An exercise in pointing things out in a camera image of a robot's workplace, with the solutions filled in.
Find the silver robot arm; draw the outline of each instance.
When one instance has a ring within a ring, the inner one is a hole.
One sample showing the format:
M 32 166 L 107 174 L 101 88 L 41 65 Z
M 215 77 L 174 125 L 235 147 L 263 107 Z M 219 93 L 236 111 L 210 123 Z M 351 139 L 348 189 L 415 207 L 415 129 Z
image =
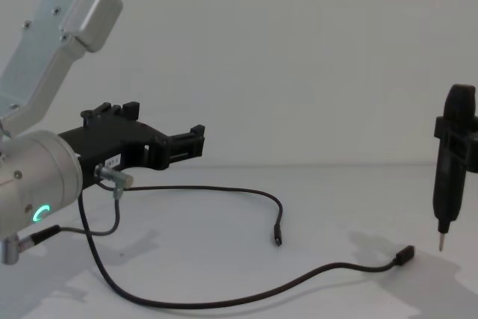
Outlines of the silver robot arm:
M 14 264 L 27 243 L 19 230 L 74 202 L 82 189 L 77 155 L 48 131 L 18 134 L 47 112 L 73 62 L 105 44 L 121 0 L 42 0 L 0 76 L 0 241 Z

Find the label sticker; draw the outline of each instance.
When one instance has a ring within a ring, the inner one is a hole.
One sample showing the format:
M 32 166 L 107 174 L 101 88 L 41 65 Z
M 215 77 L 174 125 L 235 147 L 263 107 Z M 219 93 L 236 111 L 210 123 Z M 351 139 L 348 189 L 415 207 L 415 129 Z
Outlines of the label sticker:
M 119 164 L 121 164 L 121 154 L 113 156 L 112 158 L 109 158 L 108 160 L 105 161 L 106 167 L 116 167 Z

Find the white table surface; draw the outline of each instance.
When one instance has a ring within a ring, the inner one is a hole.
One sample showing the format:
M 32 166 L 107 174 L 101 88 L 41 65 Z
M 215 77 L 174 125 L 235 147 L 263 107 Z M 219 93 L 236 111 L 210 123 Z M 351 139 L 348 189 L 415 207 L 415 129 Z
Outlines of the white table surface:
M 132 170 L 136 185 L 210 184 L 270 191 L 285 206 L 284 244 L 273 246 L 277 207 L 233 193 L 126 193 L 122 222 L 97 239 L 111 275 L 132 293 L 203 302 L 255 294 L 331 261 L 384 264 L 414 244 L 403 268 L 334 270 L 261 302 L 207 311 L 161 311 L 118 297 L 86 240 L 63 233 L 0 267 L 0 318 L 420 318 L 478 316 L 478 190 L 468 177 L 459 221 L 438 251 L 431 166 Z M 85 192 L 94 229 L 113 220 L 110 194 Z M 76 204 L 46 218 L 79 226 Z

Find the cable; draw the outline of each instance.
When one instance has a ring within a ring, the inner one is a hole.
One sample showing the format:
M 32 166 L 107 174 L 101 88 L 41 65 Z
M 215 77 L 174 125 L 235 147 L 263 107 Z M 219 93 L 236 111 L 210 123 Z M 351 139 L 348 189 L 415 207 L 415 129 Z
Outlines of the cable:
M 120 225 L 120 201 L 118 199 L 115 199 L 113 226 L 108 231 L 104 231 L 104 232 L 92 231 L 91 235 L 95 235 L 97 237 L 104 237 L 104 236 L 110 235 L 118 229 L 119 225 Z M 60 227 L 60 232 L 73 232 L 73 233 L 80 233 L 81 235 L 85 234 L 83 229 L 74 228 L 74 227 Z
M 314 270 L 311 270 L 310 272 L 304 274 L 303 276 L 300 276 L 297 279 L 292 280 L 291 282 L 281 285 L 277 288 L 271 289 L 269 291 L 265 291 L 260 294 L 256 295 L 251 295 L 248 297 L 243 297 L 239 299 L 234 299 L 234 300 L 224 300 L 220 302 L 210 302 L 210 303 L 167 303 L 167 302 L 159 302 L 156 300 L 148 300 L 144 299 L 141 297 L 136 297 L 133 294 L 128 293 L 124 289 L 118 286 L 118 284 L 113 281 L 113 279 L 110 277 L 109 273 L 106 271 L 105 266 L 102 263 L 102 260 L 99 257 L 98 250 L 96 249 L 95 242 L 93 240 L 92 232 L 90 231 L 90 226 L 88 224 L 87 216 L 84 211 L 84 203 L 83 203 L 83 194 L 80 194 L 80 197 L 78 198 L 78 208 L 80 211 L 80 217 L 81 217 L 81 223 L 83 224 L 84 227 L 84 232 L 87 237 L 88 245 L 90 246 L 91 254 L 93 255 L 93 259 L 96 263 L 96 266 L 98 267 L 101 275 L 107 282 L 107 284 L 115 291 L 118 295 L 123 297 L 124 299 L 136 303 L 141 306 L 149 306 L 153 308 L 160 308 L 160 309 L 216 309 L 216 308 L 225 308 L 225 307 L 230 307 L 230 306 L 239 306 L 241 304 L 247 304 L 247 303 L 252 303 L 258 300 L 263 300 L 272 296 L 275 296 L 277 294 L 280 294 L 284 291 L 288 291 L 289 289 L 295 287 L 296 285 L 299 285 L 306 280 L 321 274 L 323 272 L 326 272 L 328 270 L 333 270 L 333 269 L 338 269 L 338 268 L 343 268 L 343 269 L 350 269 L 350 270 L 358 270 L 361 272 L 366 272 L 366 273 L 379 273 L 379 272 L 385 272 L 387 270 L 390 270 L 396 265 L 402 266 L 408 261 L 410 261 L 414 255 L 415 255 L 415 248 L 413 246 L 407 246 L 400 252 L 398 252 L 395 256 L 395 258 L 388 264 L 383 265 L 381 267 L 365 267 L 357 264 L 350 264 L 350 263 L 330 263 L 330 264 L 325 264 L 321 267 L 318 267 Z
M 97 185 L 104 190 L 113 191 L 114 188 L 108 187 L 101 182 Z M 274 201 L 279 207 L 279 213 L 277 214 L 276 224 L 274 225 L 274 241 L 277 246 L 282 245 L 282 231 L 281 231 L 281 219 L 284 208 L 281 201 L 272 194 L 263 191 L 251 190 L 249 188 L 234 188 L 234 187 L 218 187 L 218 186 L 204 186 L 204 185 L 176 185 L 176 186 L 143 186 L 143 187 L 131 187 L 125 188 L 124 191 L 153 191 L 153 190 L 206 190 L 206 191 L 222 191 L 222 192 L 241 192 L 258 194 L 259 196 L 265 196 Z

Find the black screwdriver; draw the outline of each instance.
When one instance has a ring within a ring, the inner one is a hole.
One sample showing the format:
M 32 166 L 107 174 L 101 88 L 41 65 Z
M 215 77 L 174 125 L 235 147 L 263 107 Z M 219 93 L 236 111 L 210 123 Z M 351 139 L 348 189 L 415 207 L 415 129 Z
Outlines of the black screwdriver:
M 440 251 L 450 223 L 458 218 L 462 207 L 466 176 L 467 144 L 460 134 L 470 131 L 475 114 L 475 88 L 453 85 L 448 93 L 442 118 L 437 119 L 435 136 L 440 138 L 433 191 L 433 210 L 438 219 Z

